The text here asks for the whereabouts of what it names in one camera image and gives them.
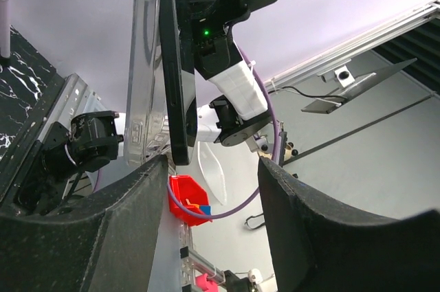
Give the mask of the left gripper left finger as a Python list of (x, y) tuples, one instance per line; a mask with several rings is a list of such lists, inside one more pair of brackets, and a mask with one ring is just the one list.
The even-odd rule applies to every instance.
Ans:
[(167, 176), (159, 155), (53, 214), (2, 214), (1, 290), (146, 291)]

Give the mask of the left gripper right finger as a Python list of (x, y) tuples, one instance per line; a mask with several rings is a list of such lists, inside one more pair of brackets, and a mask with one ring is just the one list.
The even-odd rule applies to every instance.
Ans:
[(269, 159), (258, 185), (279, 291), (438, 291), (439, 211), (397, 220), (338, 201)]

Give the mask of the clear magsafe phone case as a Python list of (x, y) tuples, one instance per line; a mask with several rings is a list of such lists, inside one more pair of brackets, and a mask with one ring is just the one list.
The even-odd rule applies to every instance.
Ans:
[(159, 10), (160, 0), (133, 0), (124, 158), (135, 167), (160, 154), (169, 140)]

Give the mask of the dark phone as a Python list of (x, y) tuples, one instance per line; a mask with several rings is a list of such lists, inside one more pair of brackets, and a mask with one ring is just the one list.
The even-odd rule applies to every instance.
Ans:
[(187, 0), (161, 0), (159, 34), (170, 146), (174, 164), (187, 166), (197, 137), (193, 33)]

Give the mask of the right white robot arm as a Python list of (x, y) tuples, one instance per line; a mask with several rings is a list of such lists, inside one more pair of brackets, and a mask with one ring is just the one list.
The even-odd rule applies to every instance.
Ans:
[(139, 166), (170, 151), (190, 163), (199, 141), (234, 146), (270, 122), (263, 89), (232, 29), (277, 0), (133, 0), (125, 125), (113, 111), (83, 113), (43, 152), (59, 178), (117, 157)]

